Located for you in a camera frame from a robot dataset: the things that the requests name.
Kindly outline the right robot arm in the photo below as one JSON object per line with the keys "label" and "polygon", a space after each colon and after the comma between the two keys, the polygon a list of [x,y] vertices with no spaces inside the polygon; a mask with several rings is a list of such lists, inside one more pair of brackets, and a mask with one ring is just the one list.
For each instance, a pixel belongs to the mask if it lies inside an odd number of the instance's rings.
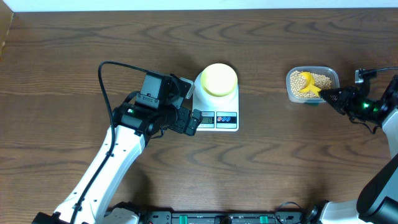
{"label": "right robot arm", "polygon": [[358,75],[357,86],[322,90],[323,98],[353,124],[373,124],[370,131],[384,135],[381,146],[369,146],[371,156],[379,152],[384,163],[360,191],[358,198],[346,202],[327,202],[319,223],[397,223],[397,76],[393,76],[379,99],[369,98],[375,72]]}

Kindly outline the yellow measuring scoop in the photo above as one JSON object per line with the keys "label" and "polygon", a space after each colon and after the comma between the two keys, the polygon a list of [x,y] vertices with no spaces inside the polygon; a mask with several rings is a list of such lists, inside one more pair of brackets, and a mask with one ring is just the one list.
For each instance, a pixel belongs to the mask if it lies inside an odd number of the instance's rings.
{"label": "yellow measuring scoop", "polygon": [[299,92],[301,93],[311,93],[316,97],[319,97],[319,92],[321,89],[315,85],[315,79],[310,72],[301,72],[300,76],[305,79],[305,86]]}

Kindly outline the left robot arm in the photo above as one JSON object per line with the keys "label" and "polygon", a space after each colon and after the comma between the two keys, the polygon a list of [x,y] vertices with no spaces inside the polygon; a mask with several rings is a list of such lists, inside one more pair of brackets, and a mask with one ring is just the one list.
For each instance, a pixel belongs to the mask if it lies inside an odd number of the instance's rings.
{"label": "left robot arm", "polygon": [[162,137],[166,129],[195,134],[201,113],[182,106],[194,88],[186,78],[147,72],[142,89],[131,92],[110,112],[111,125],[102,146],[72,193],[53,214],[39,212],[33,222],[139,223],[136,212],[126,208],[109,211],[109,203],[151,139]]}

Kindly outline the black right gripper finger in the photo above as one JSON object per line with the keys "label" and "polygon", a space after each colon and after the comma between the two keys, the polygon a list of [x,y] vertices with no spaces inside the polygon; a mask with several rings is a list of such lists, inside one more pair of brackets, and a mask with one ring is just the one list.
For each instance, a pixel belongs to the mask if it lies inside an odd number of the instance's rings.
{"label": "black right gripper finger", "polygon": [[344,88],[334,88],[329,90],[321,90],[319,92],[320,98],[323,100],[343,100],[356,93],[358,89],[354,86]]}
{"label": "black right gripper finger", "polygon": [[322,95],[322,98],[339,114],[346,115],[349,113],[348,104],[351,95]]}

